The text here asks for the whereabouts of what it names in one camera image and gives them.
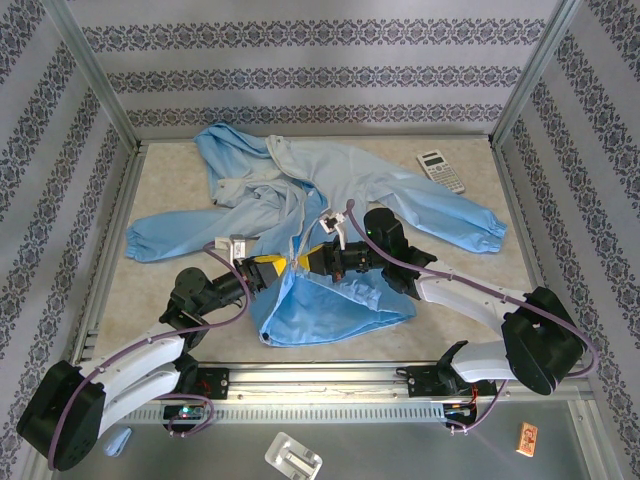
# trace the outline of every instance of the gray floor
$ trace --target gray floor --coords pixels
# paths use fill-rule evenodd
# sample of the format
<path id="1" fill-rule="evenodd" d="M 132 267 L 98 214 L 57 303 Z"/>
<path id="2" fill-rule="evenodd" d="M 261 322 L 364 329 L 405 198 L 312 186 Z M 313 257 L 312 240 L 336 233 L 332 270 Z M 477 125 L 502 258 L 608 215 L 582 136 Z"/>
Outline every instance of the gray floor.
<path id="1" fill-rule="evenodd" d="M 523 421 L 539 428 L 533 458 L 515 452 Z M 281 480 L 264 460 L 280 431 L 322 457 L 317 480 L 589 478 L 565 402 L 499 404 L 468 436 L 453 438 L 438 423 L 214 425 L 185 440 L 169 438 L 160 425 L 137 425 L 120 457 L 106 457 L 99 443 L 55 478 Z"/>

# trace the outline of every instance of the cable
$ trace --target cable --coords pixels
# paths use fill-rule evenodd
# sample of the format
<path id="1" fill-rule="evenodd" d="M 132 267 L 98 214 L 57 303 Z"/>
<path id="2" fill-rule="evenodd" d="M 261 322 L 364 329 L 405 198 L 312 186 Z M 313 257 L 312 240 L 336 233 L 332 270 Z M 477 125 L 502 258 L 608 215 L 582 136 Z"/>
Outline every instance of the cable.
<path id="1" fill-rule="evenodd" d="M 483 293 L 496 297 L 503 302 L 508 302 L 518 307 L 522 307 L 527 310 L 530 310 L 533 313 L 541 315 L 544 318 L 551 320 L 552 322 L 560 325 L 565 330 L 570 331 L 575 336 L 577 336 L 580 340 L 582 340 L 584 344 L 587 346 L 587 349 L 591 351 L 591 362 L 586 368 L 583 368 L 582 370 L 568 373 L 566 375 L 567 378 L 583 377 L 590 374 L 591 372 L 593 372 L 598 368 L 599 358 L 598 358 L 598 350 L 596 349 L 596 346 L 593 344 L 593 342 L 589 337 L 587 337 L 584 333 L 578 330 L 575 326 L 571 325 L 569 322 L 566 322 L 561 318 L 553 315 L 552 313 L 549 313 L 541 308 L 536 307 L 535 305 L 531 305 L 529 303 L 523 302 L 522 300 L 518 300 L 517 298 L 513 298 L 509 295 L 504 295 L 503 293 L 498 292 L 497 290 L 493 290 L 492 288 L 485 287 L 484 285 L 481 285 L 477 282 L 474 282 L 473 280 L 469 280 L 468 278 L 462 277 L 460 275 L 452 275 L 449 273 L 439 272 L 437 270 L 431 270 L 429 268 L 418 267 L 417 265 L 412 265 L 410 263 L 402 262 L 396 258 L 393 258 L 387 252 L 382 250 L 378 245 L 376 245 L 375 242 L 369 238 L 369 236 L 364 232 L 362 227 L 358 224 L 357 220 L 353 215 L 354 205 L 355 205 L 355 201 L 353 199 L 347 200 L 347 209 L 345 210 L 344 214 L 349 217 L 349 220 L 351 220 L 351 223 L 353 224 L 353 228 L 355 228 L 356 231 L 360 234 L 360 236 L 364 239 L 364 241 L 367 242 L 367 245 L 369 245 L 373 249 L 373 251 L 375 251 L 382 258 L 384 258 L 388 262 L 395 263 L 399 267 L 407 268 L 415 272 L 426 273 L 427 275 L 434 275 L 436 277 L 444 278 L 446 280 L 455 280 L 457 282 L 463 283 Z"/>
<path id="2" fill-rule="evenodd" d="M 202 400 L 209 405 L 209 416 L 206 418 L 204 422 L 202 422 L 199 425 L 196 425 L 189 431 L 179 433 L 180 438 L 187 438 L 187 437 L 190 437 L 191 435 L 195 435 L 196 433 L 204 430 L 209 425 L 211 425 L 211 422 L 213 422 L 213 417 L 214 417 L 213 402 L 211 401 L 210 398 L 204 397 L 202 395 L 192 395 L 190 393 L 167 393 L 165 395 L 160 395 L 159 397 L 156 398 L 156 400 L 182 400 L 182 399 Z M 173 417 L 171 420 L 169 420 L 169 425 L 168 425 L 169 435 L 171 435 L 172 437 L 175 435 L 176 432 L 172 430 L 171 427 L 173 426 L 173 422 L 177 418 L 179 417 L 176 416 L 176 417 Z"/>
<path id="3" fill-rule="evenodd" d="M 242 290 L 244 290 L 244 294 L 245 294 L 245 297 L 246 297 L 246 301 L 244 302 L 244 305 L 242 306 L 240 311 L 235 316 L 233 316 L 229 320 L 225 320 L 224 322 L 213 323 L 213 324 L 209 324 L 209 325 L 200 325 L 198 327 L 183 328 L 182 330 L 174 330 L 172 332 L 161 333 L 159 335 L 154 335 L 153 337 L 142 339 L 142 340 L 140 340 L 140 341 L 128 346 L 127 348 L 115 353 L 114 355 L 112 355 L 111 357 L 106 359 L 104 362 L 102 362 L 100 365 L 98 365 L 95 368 L 95 370 L 93 370 L 93 372 L 91 372 L 89 375 L 87 375 L 85 377 L 85 379 L 82 380 L 82 382 L 80 382 L 80 384 L 74 390 L 73 394 L 71 394 L 71 397 L 69 397 L 69 401 L 67 402 L 67 404 L 65 405 L 64 409 L 62 410 L 62 413 L 60 414 L 60 418 L 58 419 L 58 423 L 56 424 L 56 428 L 55 428 L 55 430 L 53 432 L 53 436 L 51 438 L 51 445 L 49 445 L 49 452 L 47 454 L 47 463 L 48 463 L 48 466 L 49 466 L 49 470 L 52 470 L 52 471 L 55 470 L 55 461 L 54 460 L 55 460 L 55 456 L 56 456 L 56 449 L 58 447 L 58 442 L 60 441 L 60 434 L 62 433 L 62 428 L 64 427 L 64 422 L 66 421 L 67 417 L 69 416 L 69 411 L 71 410 L 71 407 L 73 406 L 73 402 L 75 402 L 76 398 L 78 397 L 78 395 L 80 394 L 82 389 L 84 387 L 86 387 L 87 384 L 89 384 L 91 382 L 91 380 L 96 378 L 99 374 L 104 373 L 104 371 L 107 369 L 107 367 L 112 365 L 114 362 L 120 360 L 122 357 L 125 357 L 126 355 L 130 354 L 134 350 L 137 350 L 138 348 L 142 347 L 143 345 L 149 345 L 150 343 L 156 342 L 158 340 L 163 340 L 165 338 L 170 338 L 170 337 L 176 337 L 176 336 L 179 336 L 179 335 L 182 335 L 182 334 L 185 334 L 185 333 L 202 332 L 204 330 L 211 330 L 213 328 L 224 327 L 225 325 L 229 325 L 230 323 L 235 322 L 237 319 L 239 319 L 244 314 L 244 312 L 247 311 L 247 307 L 251 303 L 251 293 L 249 292 L 249 286 L 247 285 L 247 282 L 245 282 L 244 278 L 242 278 L 242 275 L 240 275 L 238 273 L 238 271 L 235 268 L 233 268 L 233 266 L 229 262 L 227 262 L 224 258 L 222 258 L 220 255 L 218 255 L 217 253 L 215 253 L 213 251 L 214 246 L 215 246 L 215 242 L 209 242 L 204 247 L 202 247 L 202 249 L 207 254 L 209 254 L 210 256 L 212 256 L 213 258 L 218 260 L 220 263 L 222 263 L 225 267 L 227 267 L 231 271 L 231 273 L 233 273 L 235 275 L 235 277 L 238 279 L 238 281 L 240 282 L 240 285 L 242 286 Z M 200 396 L 197 396 L 197 397 L 198 397 L 198 400 L 205 400 L 206 399 L 206 397 L 200 397 Z"/>
<path id="4" fill-rule="evenodd" d="M 504 387 L 507 386 L 507 383 L 509 381 L 505 380 L 504 382 L 502 382 L 502 385 L 500 385 L 500 388 L 498 389 L 498 391 L 496 392 L 495 397 L 493 397 L 493 400 L 491 400 L 491 403 L 489 404 L 489 406 L 485 409 L 484 412 L 482 412 L 480 414 L 479 417 L 476 418 L 476 421 L 473 422 L 471 425 L 465 425 L 462 422 L 458 422 L 457 420 L 451 420 L 447 418 L 447 423 L 450 423 L 452 425 L 455 425 L 458 427 L 458 429 L 453 429 L 452 427 L 452 432 L 464 432 L 467 433 L 469 430 L 473 430 L 474 428 L 476 428 L 478 425 L 480 425 L 482 422 L 484 422 L 484 420 L 489 416 L 489 414 L 491 413 L 491 410 L 493 410 L 493 407 L 496 406 L 496 403 L 498 402 L 498 397 L 500 396 L 500 394 L 502 393 L 502 391 L 504 390 Z"/>

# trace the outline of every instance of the light blue garment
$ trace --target light blue garment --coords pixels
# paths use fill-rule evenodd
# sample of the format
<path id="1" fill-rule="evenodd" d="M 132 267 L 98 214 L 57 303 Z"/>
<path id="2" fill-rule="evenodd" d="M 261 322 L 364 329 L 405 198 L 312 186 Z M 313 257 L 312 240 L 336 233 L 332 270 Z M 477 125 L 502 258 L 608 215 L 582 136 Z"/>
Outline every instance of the light blue garment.
<path id="1" fill-rule="evenodd" d="M 264 140 L 226 125 L 206 129 L 195 142 L 208 165 L 212 200 L 228 208 L 137 220 L 127 231 L 127 256 L 155 261 L 199 250 L 216 236 L 240 234 L 260 237 L 252 255 L 294 259 L 331 240 L 315 220 L 327 207 L 344 210 L 349 198 L 356 218 L 379 201 L 416 228 L 472 252 L 498 251 L 506 231 L 486 208 L 354 147 Z M 359 240 L 351 226 L 348 233 L 350 241 Z M 333 284 L 292 265 L 251 305 L 260 338 L 269 345 L 335 342 L 415 315 L 410 299 L 391 290 L 379 271 L 349 272 Z"/>

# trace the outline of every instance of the calculator display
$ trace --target calculator display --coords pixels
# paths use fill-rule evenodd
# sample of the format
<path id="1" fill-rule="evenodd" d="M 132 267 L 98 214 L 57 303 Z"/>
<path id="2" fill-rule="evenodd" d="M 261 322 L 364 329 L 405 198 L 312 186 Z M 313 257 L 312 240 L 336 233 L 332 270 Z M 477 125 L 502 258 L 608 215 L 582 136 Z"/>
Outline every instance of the calculator display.
<path id="1" fill-rule="evenodd" d="M 442 160 L 442 157 L 436 157 L 436 158 L 434 158 L 433 160 L 425 160 L 424 164 L 425 164 L 427 167 L 430 167 L 430 166 L 432 166 L 432 165 L 436 165 L 436 164 L 438 164 L 438 163 L 443 163 L 443 162 L 444 162 L 444 160 Z"/>

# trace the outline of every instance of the jacket sleeve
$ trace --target jacket sleeve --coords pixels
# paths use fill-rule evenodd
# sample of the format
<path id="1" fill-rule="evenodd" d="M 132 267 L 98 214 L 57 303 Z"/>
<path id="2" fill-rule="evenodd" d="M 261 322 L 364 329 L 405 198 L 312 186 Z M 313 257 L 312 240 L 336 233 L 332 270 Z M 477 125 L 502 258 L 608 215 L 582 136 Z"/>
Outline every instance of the jacket sleeve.
<path id="1" fill-rule="evenodd" d="M 474 253 L 498 252 L 507 226 L 491 210 L 427 178 L 390 180 L 370 197 L 414 227 Z"/>
<path id="2" fill-rule="evenodd" d="M 136 220 L 127 229 L 125 255 L 143 263 L 177 257 L 200 250 L 215 237 L 260 236 L 279 218 L 279 208 L 265 208 L 258 199 L 247 199 L 233 209 L 160 213 Z"/>

